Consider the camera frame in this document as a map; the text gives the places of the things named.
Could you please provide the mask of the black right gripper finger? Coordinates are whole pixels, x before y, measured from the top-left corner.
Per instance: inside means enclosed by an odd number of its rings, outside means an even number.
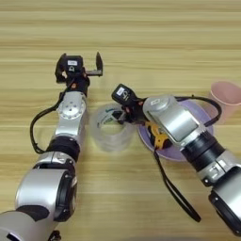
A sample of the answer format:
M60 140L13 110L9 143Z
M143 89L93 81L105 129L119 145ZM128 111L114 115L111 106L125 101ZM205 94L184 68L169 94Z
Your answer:
M114 111L112 116L119 124L124 124L126 121L126 115L123 111Z

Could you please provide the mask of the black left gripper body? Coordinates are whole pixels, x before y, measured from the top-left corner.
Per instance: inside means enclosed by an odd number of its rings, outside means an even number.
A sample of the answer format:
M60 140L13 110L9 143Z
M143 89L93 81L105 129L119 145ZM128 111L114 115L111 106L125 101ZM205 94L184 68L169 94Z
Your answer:
M78 91L84 95L88 94L88 87L90 85L89 78L91 76L102 76L102 70L86 71L81 69L80 71L67 71L66 72L66 92Z

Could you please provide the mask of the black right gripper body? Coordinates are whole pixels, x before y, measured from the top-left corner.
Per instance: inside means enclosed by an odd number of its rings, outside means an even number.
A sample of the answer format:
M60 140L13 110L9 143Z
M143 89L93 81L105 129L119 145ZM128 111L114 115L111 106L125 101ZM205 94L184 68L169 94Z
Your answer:
M128 105L124 105L122 110L125 113L124 120L133 124L144 124L148 119L143 112L145 99L137 99Z

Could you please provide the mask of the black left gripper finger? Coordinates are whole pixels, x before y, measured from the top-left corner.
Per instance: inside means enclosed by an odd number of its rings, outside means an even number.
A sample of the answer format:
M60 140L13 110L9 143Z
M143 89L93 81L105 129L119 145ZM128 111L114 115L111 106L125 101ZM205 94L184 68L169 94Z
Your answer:
M65 83L66 78L62 75L65 72L65 57L66 54L63 54L57 64L56 64L56 71L55 71L55 76L56 76L56 81L60 83Z
M104 64L103 64L103 60L102 60L102 57L99 52L97 52L97 54L96 54L96 67L97 67L98 71L103 71Z

